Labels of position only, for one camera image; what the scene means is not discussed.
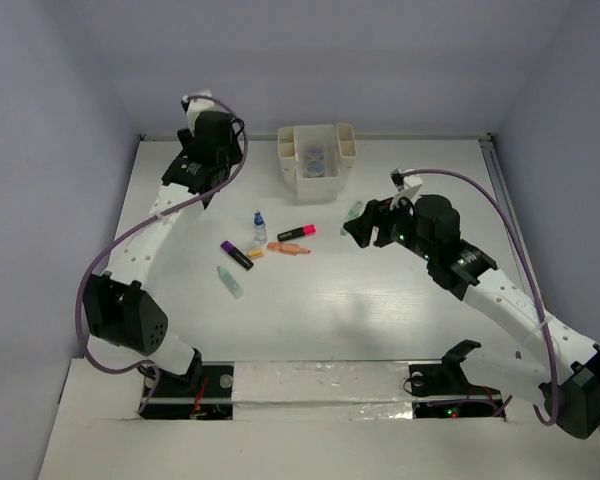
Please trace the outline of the silver foil strip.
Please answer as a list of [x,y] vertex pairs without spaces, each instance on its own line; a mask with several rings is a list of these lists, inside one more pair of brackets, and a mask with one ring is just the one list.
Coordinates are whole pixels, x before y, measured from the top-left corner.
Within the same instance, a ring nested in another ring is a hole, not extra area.
[[233,418],[238,421],[410,420],[402,361],[239,362]]

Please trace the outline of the green highlighter near basket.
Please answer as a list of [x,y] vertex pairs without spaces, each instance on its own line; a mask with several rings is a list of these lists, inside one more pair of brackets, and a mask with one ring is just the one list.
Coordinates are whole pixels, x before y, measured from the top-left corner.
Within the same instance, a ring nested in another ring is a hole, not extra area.
[[364,203],[361,200],[357,200],[353,203],[353,205],[350,207],[344,222],[347,223],[351,220],[354,220],[356,218],[359,217],[359,215],[361,214],[361,212],[363,211],[364,208]]

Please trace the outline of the black pink highlighter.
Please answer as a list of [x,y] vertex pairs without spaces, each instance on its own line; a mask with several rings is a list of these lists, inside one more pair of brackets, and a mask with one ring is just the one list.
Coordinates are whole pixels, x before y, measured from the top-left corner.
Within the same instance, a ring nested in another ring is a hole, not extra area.
[[313,224],[297,227],[291,230],[284,231],[277,235],[279,242],[289,242],[316,234],[316,227]]

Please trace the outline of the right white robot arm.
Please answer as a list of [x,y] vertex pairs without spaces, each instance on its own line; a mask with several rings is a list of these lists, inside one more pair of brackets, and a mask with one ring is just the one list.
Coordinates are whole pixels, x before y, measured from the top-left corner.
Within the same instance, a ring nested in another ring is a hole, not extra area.
[[600,343],[536,308],[491,257],[463,240],[459,212],[447,198],[371,200],[343,228],[361,248],[396,243],[422,258],[439,287],[516,340],[542,369],[522,372],[521,361],[512,361],[504,371],[510,389],[541,401],[560,429],[586,439],[600,427]]

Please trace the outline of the cream perforated organizer basket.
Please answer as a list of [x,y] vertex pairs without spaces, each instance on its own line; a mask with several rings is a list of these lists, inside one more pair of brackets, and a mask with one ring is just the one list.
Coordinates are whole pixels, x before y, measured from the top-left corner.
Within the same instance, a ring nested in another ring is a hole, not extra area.
[[357,158],[349,123],[281,127],[277,150],[284,181],[299,203],[336,200]]

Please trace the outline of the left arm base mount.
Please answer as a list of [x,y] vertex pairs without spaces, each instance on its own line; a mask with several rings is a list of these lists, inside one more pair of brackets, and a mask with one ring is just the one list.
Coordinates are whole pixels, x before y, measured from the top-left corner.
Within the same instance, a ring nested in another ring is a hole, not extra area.
[[164,372],[140,416],[147,420],[231,420],[233,381],[232,363],[203,363],[201,378],[193,387]]

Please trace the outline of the green highlighter lower left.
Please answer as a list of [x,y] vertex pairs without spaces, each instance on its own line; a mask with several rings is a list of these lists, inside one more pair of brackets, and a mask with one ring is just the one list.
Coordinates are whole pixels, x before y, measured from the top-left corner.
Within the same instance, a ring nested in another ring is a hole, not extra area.
[[239,299],[243,296],[244,292],[240,284],[233,277],[233,275],[225,268],[218,266],[216,268],[218,277],[225,288],[229,291],[234,299]]

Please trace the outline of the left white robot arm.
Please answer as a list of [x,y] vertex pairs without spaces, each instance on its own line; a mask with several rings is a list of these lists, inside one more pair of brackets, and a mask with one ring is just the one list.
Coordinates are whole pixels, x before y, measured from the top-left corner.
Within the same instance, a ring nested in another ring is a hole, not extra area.
[[156,364],[181,395],[200,386],[201,370],[195,365],[200,355],[170,332],[168,317],[153,293],[186,228],[242,162],[243,130],[242,119],[213,110],[201,112],[192,130],[180,130],[182,149],[161,177],[150,225],[122,241],[121,253],[102,274],[90,275],[84,289],[90,334]]

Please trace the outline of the clear jar of paperclips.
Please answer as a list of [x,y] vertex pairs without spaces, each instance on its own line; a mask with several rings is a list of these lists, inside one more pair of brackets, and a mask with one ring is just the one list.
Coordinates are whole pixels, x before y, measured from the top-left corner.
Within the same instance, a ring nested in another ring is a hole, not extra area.
[[306,178],[324,178],[326,175],[326,163],[324,160],[310,160],[304,162]]

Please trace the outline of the black purple highlighter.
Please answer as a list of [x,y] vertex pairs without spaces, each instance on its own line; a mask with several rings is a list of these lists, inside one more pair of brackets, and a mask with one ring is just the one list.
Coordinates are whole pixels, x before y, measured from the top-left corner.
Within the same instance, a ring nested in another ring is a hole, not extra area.
[[221,250],[228,255],[236,264],[240,265],[244,270],[249,271],[254,267],[252,260],[240,251],[230,241],[224,241],[220,245]]

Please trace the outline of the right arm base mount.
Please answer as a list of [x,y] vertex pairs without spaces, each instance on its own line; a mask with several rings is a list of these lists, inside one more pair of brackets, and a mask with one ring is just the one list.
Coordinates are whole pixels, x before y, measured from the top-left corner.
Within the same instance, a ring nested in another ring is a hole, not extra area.
[[468,354],[480,347],[463,340],[438,361],[409,366],[402,387],[412,398],[416,419],[505,418],[500,391],[471,384],[462,370]]

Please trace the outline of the orange highlighter pen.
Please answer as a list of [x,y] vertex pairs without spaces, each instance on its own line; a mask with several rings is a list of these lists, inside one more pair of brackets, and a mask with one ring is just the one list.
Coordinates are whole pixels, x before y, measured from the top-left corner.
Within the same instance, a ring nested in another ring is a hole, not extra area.
[[272,252],[281,253],[285,255],[308,255],[311,250],[308,248],[301,247],[297,244],[286,243],[286,242],[269,242],[267,249]]

